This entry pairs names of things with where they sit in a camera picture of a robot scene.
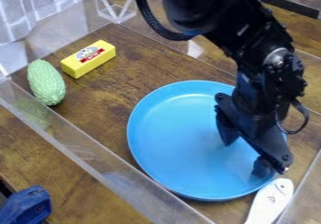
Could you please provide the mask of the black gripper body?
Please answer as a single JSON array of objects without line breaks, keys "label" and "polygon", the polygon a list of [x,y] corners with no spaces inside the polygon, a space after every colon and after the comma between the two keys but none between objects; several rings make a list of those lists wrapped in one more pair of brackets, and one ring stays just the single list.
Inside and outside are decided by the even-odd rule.
[{"label": "black gripper body", "polygon": [[289,106],[283,106],[269,113],[250,113],[246,106],[238,103],[235,94],[229,96],[218,93],[214,100],[217,102],[214,108],[221,108],[238,131],[239,138],[246,141],[259,156],[270,162],[281,162],[283,155],[291,156],[283,135],[300,132],[309,122],[309,112],[297,99],[290,102],[304,115],[304,123],[297,130],[285,130],[281,127],[279,114],[289,109]]}]

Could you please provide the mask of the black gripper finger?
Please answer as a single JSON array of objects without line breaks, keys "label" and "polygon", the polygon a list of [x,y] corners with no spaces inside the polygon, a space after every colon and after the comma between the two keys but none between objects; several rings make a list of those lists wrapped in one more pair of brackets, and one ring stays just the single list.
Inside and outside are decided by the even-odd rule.
[{"label": "black gripper finger", "polygon": [[281,162],[270,162],[265,157],[259,156],[253,163],[251,174],[258,178],[267,177],[269,175],[283,174],[293,163],[293,156],[283,155]]},{"label": "black gripper finger", "polygon": [[230,146],[231,143],[239,138],[239,134],[229,117],[223,114],[223,111],[219,107],[215,109],[215,124],[219,133],[221,140],[226,146]]}]

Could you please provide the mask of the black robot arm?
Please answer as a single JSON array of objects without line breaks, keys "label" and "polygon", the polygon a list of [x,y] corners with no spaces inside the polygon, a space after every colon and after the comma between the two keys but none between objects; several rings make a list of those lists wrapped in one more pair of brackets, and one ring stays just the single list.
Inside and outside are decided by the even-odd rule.
[{"label": "black robot arm", "polygon": [[233,92],[214,96],[223,144],[246,141],[258,153],[255,176],[285,172],[293,156],[282,122],[289,108],[309,113],[297,100],[308,83],[286,27],[259,0],[163,0],[163,5],[174,27],[203,36],[237,64]]}]

